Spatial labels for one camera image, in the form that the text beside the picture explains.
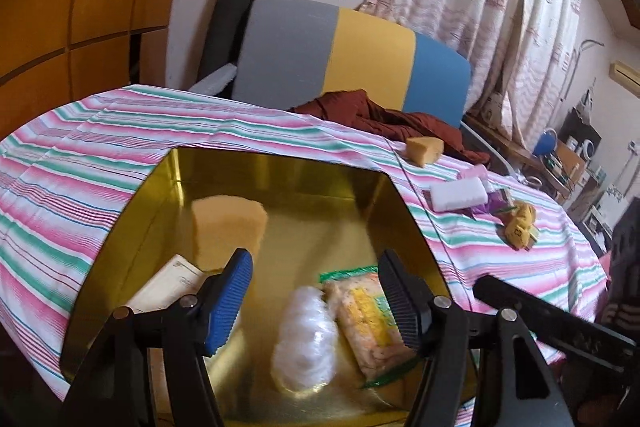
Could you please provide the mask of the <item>yellow plush toy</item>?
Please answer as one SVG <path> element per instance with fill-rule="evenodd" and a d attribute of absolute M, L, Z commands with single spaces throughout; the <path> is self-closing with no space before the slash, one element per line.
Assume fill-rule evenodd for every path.
<path fill-rule="evenodd" d="M 539 234 L 535 225 L 536 216 L 536 209 L 529 202 L 514 202 L 514 208 L 506 215 L 504 221 L 503 235 L 506 243 L 517 251 L 532 248 Z"/>

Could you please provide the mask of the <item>white plastic ball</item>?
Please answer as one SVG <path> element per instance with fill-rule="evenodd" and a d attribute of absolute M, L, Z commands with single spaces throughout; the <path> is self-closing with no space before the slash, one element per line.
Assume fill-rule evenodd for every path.
<path fill-rule="evenodd" d="M 337 369 L 338 328 L 320 289 L 302 286 L 284 308 L 271 355 L 276 385 L 296 397 L 318 392 Z"/>

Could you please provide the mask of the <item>dark red cloth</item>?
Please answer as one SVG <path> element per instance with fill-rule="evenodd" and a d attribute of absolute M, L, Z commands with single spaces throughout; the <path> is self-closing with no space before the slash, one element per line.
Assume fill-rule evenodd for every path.
<path fill-rule="evenodd" d="M 343 126 L 404 142 L 416 136 L 432 136 L 444 142 L 444 154 L 472 165 L 488 165 L 490 156 L 466 148 L 460 129 L 425 113 L 404 113 L 374 103 L 364 90 L 331 91 L 291 108 L 291 112 L 314 116 Z"/>

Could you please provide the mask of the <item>purple packet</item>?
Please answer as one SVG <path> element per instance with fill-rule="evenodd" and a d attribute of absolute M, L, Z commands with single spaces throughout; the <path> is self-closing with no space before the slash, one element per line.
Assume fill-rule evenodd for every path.
<path fill-rule="evenodd" d="M 480 215 L 481 213 L 500 215 L 500 213 L 510 212 L 514 208 L 515 200 L 511 192 L 507 188 L 498 188 L 498 190 L 488 193 L 488 199 L 485 204 L 473 206 L 471 212 L 473 215 Z"/>

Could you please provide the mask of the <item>wall air conditioner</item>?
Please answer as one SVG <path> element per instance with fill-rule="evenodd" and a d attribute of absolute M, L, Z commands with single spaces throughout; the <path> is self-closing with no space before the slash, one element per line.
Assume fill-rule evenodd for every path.
<path fill-rule="evenodd" d="M 640 72 L 620 61 L 611 63 L 610 78 L 632 93 L 636 98 L 640 98 Z"/>

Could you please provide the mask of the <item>wooden wardrobe panels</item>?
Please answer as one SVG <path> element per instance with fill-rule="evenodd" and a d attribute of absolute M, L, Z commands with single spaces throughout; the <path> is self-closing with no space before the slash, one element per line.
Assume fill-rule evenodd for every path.
<path fill-rule="evenodd" d="M 163 86 L 172 0 L 1 0 L 1 133 L 131 83 Z"/>

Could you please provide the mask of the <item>tan tall sponge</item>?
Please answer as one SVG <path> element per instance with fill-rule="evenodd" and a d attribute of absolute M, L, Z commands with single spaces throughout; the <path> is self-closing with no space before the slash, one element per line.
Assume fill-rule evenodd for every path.
<path fill-rule="evenodd" d="M 208 272 L 223 268 L 234 252 L 246 249 L 259 255 L 268 225 L 268 213 L 256 200 L 215 195 L 191 204 L 193 259 Z"/>

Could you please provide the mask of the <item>white rectangular block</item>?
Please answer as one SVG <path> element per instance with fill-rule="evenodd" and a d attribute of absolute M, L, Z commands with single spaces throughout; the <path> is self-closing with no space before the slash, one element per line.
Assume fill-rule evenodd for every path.
<path fill-rule="evenodd" d="M 436 212 L 461 210 L 488 203 L 488 193 L 480 178 L 434 183 L 430 188 L 430 197 Z"/>

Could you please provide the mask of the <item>grey yellow blue chair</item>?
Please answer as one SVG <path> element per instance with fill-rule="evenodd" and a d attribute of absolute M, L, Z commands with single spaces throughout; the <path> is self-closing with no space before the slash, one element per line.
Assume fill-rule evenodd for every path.
<path fill-rule="evenodd" d="M 468 124 L 469 61 L 441 42 L 353 9 L 310 0 L 255 0 L 239 58 L 205 75 L 195 93 L 288 109 L 331 91 L 367 93 L 384 108 L 425 113 L 469 135 L 508 176 L 514 169 Z"/>

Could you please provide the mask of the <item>pink plastic item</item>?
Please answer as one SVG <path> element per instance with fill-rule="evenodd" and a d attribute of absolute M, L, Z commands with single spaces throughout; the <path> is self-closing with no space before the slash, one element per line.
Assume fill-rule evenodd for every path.
<path fill-rule="evenodd" d="M 457 174 L 458 180 L 477 178 L 480 181 L 489 180 L 489 171 L 484 165 L 473 165 L 472 167 L 461 170 Z"/>

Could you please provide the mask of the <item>green edged snack packet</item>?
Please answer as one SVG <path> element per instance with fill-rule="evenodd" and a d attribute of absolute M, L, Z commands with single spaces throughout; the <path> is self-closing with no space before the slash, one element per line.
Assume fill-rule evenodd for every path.
<path fill-rule="evenodd" d="M 388 385 L 416 365 L 416 352 L 401 338 L 376 265 L 322 273 L 319 283 L 366 387 Z"/>

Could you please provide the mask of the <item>striped pink green tablecloth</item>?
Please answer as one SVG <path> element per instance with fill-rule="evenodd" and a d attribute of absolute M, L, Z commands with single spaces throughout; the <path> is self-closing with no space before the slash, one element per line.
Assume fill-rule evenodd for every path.
<path fill-rule="evenodd" d="M 61 352 L 80 286 L 134 191 L 179 145 L 387 173 L 461 306 L 474 305 L 472 285 L 484 273 L 586 320 L 604 299 L 597 255 L 544 194 L 515 187 L 536 208 L 540 239 L 531 251 L 511 251 L 487 219 L 427 208 L 427 184 L 454 179 L 460 160 L 412 167 L 400 143 L 335 122 L 164 88 L 122 88 L 51 109 L 1 143 L 1 323 L 57 400 L 70 387 Z"/>

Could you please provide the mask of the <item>tan wedge sponge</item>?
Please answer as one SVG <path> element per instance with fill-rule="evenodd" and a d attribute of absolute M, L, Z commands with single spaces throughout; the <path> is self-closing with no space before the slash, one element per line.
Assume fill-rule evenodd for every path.
<path fill-rule="evenodd" d="M 444 142 L 432 136 L 417 136 L 406 141 L 406 156 L 419 167 L 434 164 L 444 153 Z"/>

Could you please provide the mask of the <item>cream paper box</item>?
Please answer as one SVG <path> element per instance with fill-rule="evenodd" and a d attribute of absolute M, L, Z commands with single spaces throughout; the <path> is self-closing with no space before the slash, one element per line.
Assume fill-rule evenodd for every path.
<path fill-rule="evenodd" d="M 163 310 L 184 295 L 195 294 L 207 274 L 180 255 L 167 261 L 128 301 L 134 313 Z"/>

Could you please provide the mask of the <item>wooden side shelf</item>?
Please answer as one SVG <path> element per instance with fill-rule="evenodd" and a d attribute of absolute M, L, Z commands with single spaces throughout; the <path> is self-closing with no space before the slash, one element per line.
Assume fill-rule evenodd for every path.
<path fill-rule="evenodd" d="M 586 171 L 586 163 L 564 143 L 559 142 L 551 153 L 538 157 L 470 115 L 463 117 L 462 127 L 470 138 L 496 150 L 492 161 L 510 176 L 521 174 L 529 186 L 547 193 L 560 204 L 578 193 L 577 185 Z"/>

